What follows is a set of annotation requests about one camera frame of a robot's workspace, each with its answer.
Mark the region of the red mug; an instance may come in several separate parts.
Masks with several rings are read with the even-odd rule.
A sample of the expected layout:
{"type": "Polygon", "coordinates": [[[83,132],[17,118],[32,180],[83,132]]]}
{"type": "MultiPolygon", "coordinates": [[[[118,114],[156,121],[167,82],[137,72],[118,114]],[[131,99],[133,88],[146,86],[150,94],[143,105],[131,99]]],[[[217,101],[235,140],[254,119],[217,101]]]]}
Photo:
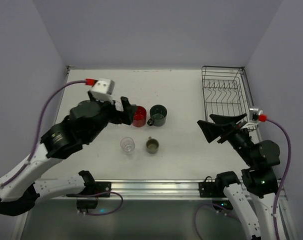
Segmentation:
{"type": "Polygon", "coordinates": [[[133,116],[132,125],[136,128],[143,127],[147,122],[147,110],[143,106],[137,106],[133,116]]]}

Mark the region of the aluminium mounting rail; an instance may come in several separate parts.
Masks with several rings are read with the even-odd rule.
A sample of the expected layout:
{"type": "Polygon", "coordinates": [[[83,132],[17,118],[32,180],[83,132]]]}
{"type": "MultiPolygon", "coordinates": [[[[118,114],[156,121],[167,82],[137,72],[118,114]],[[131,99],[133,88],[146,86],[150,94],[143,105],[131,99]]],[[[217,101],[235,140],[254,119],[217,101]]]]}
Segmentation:
{"type": "Polygon", "coordinates": [[[80,196],[85,187],[95,182],[111,182],[110,198],[115,193],[124,199],[174,199],[197,200],[199,195],[198,183],[202,180],[96,180],[86,183],[81,176],[63,179],[40,179],[31,185],[31,189],[39,194],[38,201],[53,198],[98,198],[98,193],[93,197],[80,196]]]}

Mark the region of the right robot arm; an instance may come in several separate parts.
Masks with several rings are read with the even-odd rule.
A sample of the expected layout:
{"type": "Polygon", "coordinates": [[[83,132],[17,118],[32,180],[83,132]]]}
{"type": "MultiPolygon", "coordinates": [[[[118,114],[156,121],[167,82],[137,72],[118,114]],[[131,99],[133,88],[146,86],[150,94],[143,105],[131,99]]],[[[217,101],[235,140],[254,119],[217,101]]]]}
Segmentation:
{"type": "Polygon", "coordinates": [[[198,120],[208,143],[228,142],[248,166],[241,170],[241,178],[233,171],[217,174],[214,183],[220,194],[228,198],[248,240],[284,240],[279,196],[284,179],[277,180],[274,166],[280,164],[280,147],[271,140],[254,143],[251,127],[269,121],[259,109],[246,114],[223,116],[211,114],[212,122],[198,120]]]}

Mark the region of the clear glass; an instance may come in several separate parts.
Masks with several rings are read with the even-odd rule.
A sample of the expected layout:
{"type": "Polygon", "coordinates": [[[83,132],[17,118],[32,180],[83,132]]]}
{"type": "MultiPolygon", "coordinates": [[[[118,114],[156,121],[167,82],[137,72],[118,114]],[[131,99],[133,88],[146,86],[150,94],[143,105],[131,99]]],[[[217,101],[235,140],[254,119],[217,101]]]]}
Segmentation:
{"type": "Polygon", "coordinates": [[[134,153],[136,145],[131,137],[124,137],[120,141],[120,147],[125,154],[131,155],[134,153]]]}

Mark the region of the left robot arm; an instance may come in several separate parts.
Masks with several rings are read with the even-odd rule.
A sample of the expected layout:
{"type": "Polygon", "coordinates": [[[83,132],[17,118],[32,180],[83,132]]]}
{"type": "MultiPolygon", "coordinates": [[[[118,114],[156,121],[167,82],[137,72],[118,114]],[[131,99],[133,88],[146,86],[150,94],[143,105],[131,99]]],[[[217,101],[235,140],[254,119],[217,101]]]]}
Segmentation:
{"type": "Polygon", "coordinates": [[[131,125],[137,106],[121,97],[123,110],[115,101],[85,100],[69,111],[62,122],[53,125],[36,145],[36,149],[15,169],[0,177],[0,214],[19,216],[47,199],[89,196],[98,193],[94,177],[88,170],[54,180],[41,180],[53,166],[89,145],[109,124],[131,125]]]}

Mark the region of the dark teal mug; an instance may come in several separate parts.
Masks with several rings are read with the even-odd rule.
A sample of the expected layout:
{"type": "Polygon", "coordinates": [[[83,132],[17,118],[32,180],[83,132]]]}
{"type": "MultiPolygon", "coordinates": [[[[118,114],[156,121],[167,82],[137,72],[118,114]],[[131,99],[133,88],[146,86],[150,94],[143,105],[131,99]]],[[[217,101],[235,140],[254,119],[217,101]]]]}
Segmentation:
{"type": "Polygon", "coordinates": [[[161,127],[165,124],[167,119],[168,111],[165,106],[156,104],[149,110],[149,120],[147,121],[148,126],[161,127]]]}

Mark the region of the olive green mug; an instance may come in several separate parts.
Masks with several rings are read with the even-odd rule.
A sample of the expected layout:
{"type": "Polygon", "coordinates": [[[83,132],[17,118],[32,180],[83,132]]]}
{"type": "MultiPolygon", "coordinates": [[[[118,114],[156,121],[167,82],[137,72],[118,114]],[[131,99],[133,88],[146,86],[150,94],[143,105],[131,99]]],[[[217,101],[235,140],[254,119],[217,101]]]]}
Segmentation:
{"type": "Polygon", "coordinates": [[[146,151],[149,154],[156,154],[159,150],[159,141],[151,136],[148,137],[148,140],[145,143],[146,151]]]}

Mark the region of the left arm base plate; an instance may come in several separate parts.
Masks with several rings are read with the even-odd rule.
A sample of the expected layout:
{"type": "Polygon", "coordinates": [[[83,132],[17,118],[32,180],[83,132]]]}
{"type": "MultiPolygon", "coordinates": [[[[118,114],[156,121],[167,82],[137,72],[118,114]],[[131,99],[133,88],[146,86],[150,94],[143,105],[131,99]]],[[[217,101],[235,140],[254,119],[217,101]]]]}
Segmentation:
{"type": "Polygon", "coordinates": [[[94,185],[86,186],[85,189],[77,195],[81,197],[93,197],[94,195],[101,194],[98,198],[109,198],[111,190],[112,183],[110,181],[96,181],[94,185]]]}

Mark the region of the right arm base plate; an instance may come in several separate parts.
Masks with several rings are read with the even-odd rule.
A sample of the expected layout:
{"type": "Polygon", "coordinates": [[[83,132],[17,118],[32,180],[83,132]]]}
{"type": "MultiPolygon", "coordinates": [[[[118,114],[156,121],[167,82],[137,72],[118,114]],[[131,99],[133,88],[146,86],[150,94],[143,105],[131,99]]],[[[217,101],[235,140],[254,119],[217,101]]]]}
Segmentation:
{"type": "Polygon", "coordinates": [[[207,176],[198,183],[198,192],[201,198],[225,198],[224,193],[218,189],[215,180],[207,176]]]}

